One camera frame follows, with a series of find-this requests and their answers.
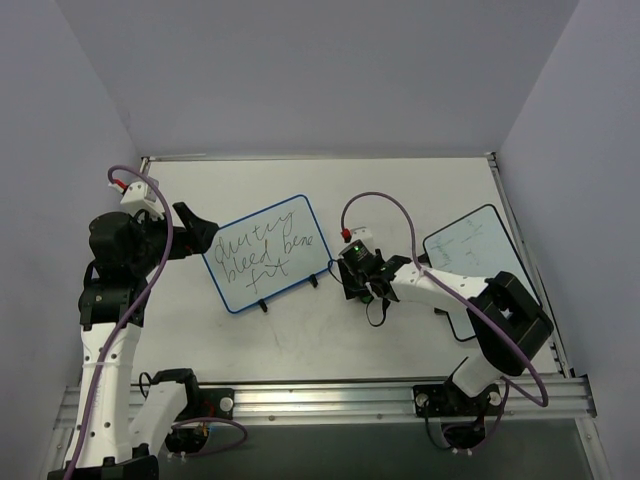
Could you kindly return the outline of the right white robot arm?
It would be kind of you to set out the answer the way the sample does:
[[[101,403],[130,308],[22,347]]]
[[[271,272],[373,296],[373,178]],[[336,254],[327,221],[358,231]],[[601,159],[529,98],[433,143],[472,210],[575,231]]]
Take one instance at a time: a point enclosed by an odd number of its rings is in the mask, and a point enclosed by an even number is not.
[[[540,407],[549,404],[532,360],[547,343],[554,325],[513,274],[501,271],[492,278],[470,277],[424,267],[400,255],[385,260],[361,240],[339,253],[338,265],[342,281],[355,290],[349,298],[369,293],[387,303],[419,303],[468,317],[479,352],[456,367],[443,390],[445,403],[453,411],[469,411],[498,380],[513,386],[511,379],[525,370],[540,394],[517,390]]]

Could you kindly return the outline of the blue framed whiteboard with writing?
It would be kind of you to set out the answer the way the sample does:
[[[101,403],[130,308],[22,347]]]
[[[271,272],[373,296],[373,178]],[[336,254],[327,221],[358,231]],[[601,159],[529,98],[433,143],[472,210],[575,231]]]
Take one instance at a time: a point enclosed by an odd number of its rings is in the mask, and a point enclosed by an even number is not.
[[[224,307],[238,314],[316,278],[332,255],[298,194],[221,227],[203,258]]]

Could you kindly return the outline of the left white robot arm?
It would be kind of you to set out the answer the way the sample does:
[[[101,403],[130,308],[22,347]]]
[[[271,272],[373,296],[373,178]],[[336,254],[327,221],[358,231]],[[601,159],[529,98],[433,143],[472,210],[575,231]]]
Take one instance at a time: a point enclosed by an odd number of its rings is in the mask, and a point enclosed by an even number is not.
[[[150,288],[169,260],[204,254],[219,230],[183,202],[181,225],[148,208],[109,212],[89,225],[94,255],[78,301],[83,372],[75,431],[51,479],[156,479],[173,424],[194,417],[202,395],[192,369],[157,372],[142,409],[129,416],[130,380]]]

